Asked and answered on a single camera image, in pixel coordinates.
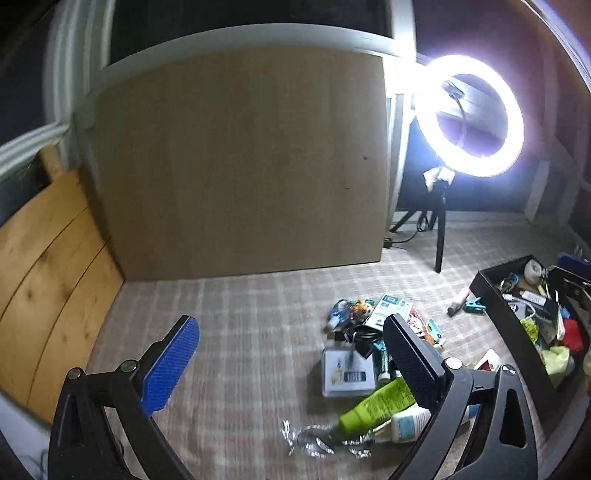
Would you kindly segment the white printed blister card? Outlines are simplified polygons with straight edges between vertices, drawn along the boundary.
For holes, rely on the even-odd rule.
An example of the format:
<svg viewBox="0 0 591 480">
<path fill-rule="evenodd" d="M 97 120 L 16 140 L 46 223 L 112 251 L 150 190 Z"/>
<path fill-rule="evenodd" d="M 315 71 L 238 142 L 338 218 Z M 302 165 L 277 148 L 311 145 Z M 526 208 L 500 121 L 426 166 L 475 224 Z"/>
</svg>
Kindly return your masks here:
<svg viewBox="0 0 591 480">
<path fill-rule="evenodd" d="M 377 331 L 382 331 L 386 319 L 391 315 L 398 314 L 401 318 L 408 321 L 412 308 L 413 303 L 407 299 L 392 295 L 383 295 L 363 324 Z"/>
</svg>

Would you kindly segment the green lotion tube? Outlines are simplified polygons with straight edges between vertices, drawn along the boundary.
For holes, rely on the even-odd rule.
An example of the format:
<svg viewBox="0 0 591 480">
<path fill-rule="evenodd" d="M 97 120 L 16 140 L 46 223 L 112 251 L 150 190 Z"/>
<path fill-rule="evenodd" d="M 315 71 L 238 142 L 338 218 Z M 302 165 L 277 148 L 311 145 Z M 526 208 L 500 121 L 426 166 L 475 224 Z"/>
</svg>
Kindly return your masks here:
<svg viewBox="0 0 591 480">
<path fill-rule="evenodd" d="M 363 399 L 355 408 L 342 414 L 339 417 L 339 434 L 345 437 L 366 434 L 415 402 L 406 381 L 403 378 L 394 379 Z"/>
</svg>

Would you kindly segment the black tripod stand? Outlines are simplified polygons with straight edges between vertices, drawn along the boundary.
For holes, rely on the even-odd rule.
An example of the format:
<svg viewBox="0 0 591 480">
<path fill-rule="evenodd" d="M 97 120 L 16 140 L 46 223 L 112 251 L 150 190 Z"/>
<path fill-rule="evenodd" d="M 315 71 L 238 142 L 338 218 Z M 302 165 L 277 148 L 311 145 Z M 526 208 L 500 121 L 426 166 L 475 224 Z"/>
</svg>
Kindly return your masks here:
<svg viewBox="0 0 591 480">
<path fill-rule="evenodd" d="M 421 211 L 416 223 L 415 233 L 405 240 L 394 240 L 394 245 L 410 242 L 419 233 L 433 231 L 437 229 L 437 243 L 434 271 L 440 273 L 443 268 L 445 236 L 447 223 L 447 192 L 450 183 L 444 180 L 437 180 L 432 190 L 426 196 L 426 204 Z"/>
</svg>

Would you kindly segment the black storage tray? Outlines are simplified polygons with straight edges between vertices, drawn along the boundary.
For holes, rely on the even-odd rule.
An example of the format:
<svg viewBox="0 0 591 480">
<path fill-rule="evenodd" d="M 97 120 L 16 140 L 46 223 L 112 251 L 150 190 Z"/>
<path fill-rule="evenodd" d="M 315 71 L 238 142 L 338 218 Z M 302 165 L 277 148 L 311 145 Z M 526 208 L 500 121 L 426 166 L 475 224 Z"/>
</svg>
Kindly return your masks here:
<svg viewBox="0 0 591 480">
<path fill-rule="evenodd" d="M 569 295 L 577 277 L 544 268 L 540 282 L 523 276 L 532 255 L 478 271 L 470 288 L 507 345 L 533 401 L 543 431 L 550 434 L 575 413 L 584 387 L 583 356 L 590 328 Z"/>
</svg>

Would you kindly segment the cartoon dragon keychain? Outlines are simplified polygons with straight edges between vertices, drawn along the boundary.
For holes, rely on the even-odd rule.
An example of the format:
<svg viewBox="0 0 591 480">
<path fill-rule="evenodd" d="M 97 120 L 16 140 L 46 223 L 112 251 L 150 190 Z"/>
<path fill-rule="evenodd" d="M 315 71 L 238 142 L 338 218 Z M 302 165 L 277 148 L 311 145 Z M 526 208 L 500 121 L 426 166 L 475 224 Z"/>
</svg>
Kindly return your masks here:
<svg viewBox="0 0 591 480">
<path fill-rule="evenodd" d="M 371 299 L 349 301 L 349 319 L 355 322 L 366 321 L 373 313 L 375 304 Z"/>
</svg>

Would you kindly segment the white tape roll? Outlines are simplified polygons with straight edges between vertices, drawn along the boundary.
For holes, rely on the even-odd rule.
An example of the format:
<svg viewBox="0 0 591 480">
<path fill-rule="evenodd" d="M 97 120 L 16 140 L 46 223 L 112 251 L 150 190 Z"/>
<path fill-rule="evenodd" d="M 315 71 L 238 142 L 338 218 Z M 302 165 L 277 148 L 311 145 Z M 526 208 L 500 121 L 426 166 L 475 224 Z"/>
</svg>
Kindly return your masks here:
<svg viewBox="0 0 591 480">
<path fill-rule="evenodd" d="M 530 259 L 524 267 L 523 276 L 529 285 L 536 286 L 540 282 L 543 273 L 544 268 L 542 265 L 537 260 Z"/>
</svg>

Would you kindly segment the pine wood board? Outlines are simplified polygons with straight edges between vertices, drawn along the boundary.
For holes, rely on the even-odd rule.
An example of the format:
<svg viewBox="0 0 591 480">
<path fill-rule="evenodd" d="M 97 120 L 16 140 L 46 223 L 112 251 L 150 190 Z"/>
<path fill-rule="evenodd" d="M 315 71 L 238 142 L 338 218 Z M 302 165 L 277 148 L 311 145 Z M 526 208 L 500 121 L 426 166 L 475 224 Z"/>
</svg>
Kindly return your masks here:
<svg viewBox="0 0 591 480">
<path fill-rule="evenodd" d="M 85 195 L 54 145 L 50 184 L 1 228 L 1 390 L 51 422 L 67 372 L 87 366 L 124 279 Z"/>
</svg>

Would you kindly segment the large brown cardboard panel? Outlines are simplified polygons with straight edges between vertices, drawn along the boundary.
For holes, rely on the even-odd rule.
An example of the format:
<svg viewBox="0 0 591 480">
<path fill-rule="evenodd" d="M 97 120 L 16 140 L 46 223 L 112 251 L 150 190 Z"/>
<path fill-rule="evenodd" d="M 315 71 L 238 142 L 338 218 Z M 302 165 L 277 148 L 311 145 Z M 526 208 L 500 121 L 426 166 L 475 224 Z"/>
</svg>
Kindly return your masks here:
<svg viewBox="0 0 591 480">
<path fill-rule="evenodd" d="M 106 89 L 92 140 L 124 276 L 378 261 L 386 117 L 381 58 L 335 49 L 208 54 Z"/>
</svg>

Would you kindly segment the crumpled clear plastic wrapper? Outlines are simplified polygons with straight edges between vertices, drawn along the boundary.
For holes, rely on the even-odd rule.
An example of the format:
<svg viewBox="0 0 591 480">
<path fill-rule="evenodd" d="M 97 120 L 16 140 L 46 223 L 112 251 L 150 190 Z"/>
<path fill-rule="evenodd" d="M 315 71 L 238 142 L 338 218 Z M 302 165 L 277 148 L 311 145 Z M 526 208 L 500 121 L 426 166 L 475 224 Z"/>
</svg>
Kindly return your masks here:
<svg viewBox="0 0 591 480">
<path fill-rule="evenodd" d="M 286 441 L 288 456 L 300 455 L 315 459 L 345 454 L 358 459 L 367 458 L 375 443 L 371 434 L 348 439 L 343 438 L 335 426 L 294 427 L 289 420 L 280 420 L 280 435 Z"/>
</svg>

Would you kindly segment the teal clothes peg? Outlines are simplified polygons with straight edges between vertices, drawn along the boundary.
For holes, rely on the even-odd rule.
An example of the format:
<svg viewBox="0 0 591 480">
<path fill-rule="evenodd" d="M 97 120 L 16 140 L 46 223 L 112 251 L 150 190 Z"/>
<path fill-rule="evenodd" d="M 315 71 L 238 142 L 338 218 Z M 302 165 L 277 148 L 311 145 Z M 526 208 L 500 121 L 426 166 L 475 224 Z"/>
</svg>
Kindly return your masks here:
<svg viewBox="0 0 591 480">
<path fill-rule="evenodd" d="M 487 312 L 487 307 L 481 303 L 480 297 L 475 297 L 465 301 L 463 310 L 467 313 L 484 315 Z"/>
</svg>

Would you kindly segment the small pink cosmetic bottle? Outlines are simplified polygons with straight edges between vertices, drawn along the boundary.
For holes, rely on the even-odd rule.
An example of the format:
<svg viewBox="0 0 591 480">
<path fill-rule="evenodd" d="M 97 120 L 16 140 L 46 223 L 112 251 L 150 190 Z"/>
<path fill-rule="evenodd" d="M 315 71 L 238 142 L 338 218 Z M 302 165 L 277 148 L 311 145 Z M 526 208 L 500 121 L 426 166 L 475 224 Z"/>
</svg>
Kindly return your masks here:
<svg viewBox="0 0 591 480">
<path fill-rule="evenodd" d="M 465 287 L 454 296 L 450 305 L 447 308 L 447 314 L 449 317 L 453 317 L 463 308 L 470 293 L 470 288 Z"/>
</svg>

